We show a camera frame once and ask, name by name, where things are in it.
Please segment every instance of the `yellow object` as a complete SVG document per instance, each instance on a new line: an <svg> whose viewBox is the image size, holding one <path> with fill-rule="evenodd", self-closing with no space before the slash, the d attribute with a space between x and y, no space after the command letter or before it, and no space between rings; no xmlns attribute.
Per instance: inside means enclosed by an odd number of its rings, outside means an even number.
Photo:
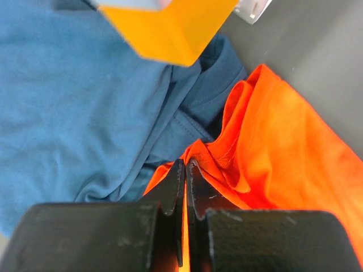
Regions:
<svg viewBox="0 0 363 272"><path fill-rule="evenodd" d="M173 0L160 11L99 6L143 58L192 65L238 0Z"/></svg>

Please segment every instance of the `orange cloth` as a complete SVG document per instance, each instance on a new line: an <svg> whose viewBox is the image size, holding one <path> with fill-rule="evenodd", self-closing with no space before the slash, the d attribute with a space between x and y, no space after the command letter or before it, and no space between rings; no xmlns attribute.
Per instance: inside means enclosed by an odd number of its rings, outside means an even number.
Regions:
<svg viewBox="0 0 363 272"><path fill-rule="evenodd" d="M347 230L363 265L363 162L313 108L260 65L226 102L222 133L181 157L241 209L324 210ZM157 169L148 192L170 169Z"/></svg>

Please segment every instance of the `blue fabric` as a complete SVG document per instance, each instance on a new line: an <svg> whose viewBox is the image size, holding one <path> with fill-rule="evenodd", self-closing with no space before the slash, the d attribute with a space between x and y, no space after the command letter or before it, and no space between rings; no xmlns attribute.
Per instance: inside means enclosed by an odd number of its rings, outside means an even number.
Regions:
<svg viewBox="0 0 363 272"><path fill-rule="evenodd" d="M191 67L140 59L79 0L0 0L0 231L43 202L138 199L246 72L217 36Z"/></svg>

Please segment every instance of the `clothing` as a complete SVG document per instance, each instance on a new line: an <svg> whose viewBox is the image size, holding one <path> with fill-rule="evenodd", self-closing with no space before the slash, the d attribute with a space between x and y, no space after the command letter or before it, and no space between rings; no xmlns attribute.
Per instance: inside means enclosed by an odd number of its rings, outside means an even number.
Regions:
<svg viewBox="0 0 363 272"><path fill-rule="evenodd" d="M3 1L0 232L36 203L137 199L158 165L213 140L205 128L245 76L223 36L170 66L82 1Z"/></svg>
<svg viewBox="0 0 363 272"><path fill-rule="evenodd" d="M241 209L323 210L342 222L363 265L363 162L265 65L239 82L222 133L181 156ZM147 193L171 164L160 166Z"/></svg>

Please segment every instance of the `gray background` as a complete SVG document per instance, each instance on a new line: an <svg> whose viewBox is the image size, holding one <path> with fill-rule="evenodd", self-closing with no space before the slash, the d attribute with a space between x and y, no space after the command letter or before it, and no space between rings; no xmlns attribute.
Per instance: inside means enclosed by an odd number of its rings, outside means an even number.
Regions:
<svg viewBox="0 0 363 272"><path fill-rule="evenodd" d="M221 32L249 72L267 63L363 158L362 18L362 0L273 0L254 25L232 14Z"/></svg>

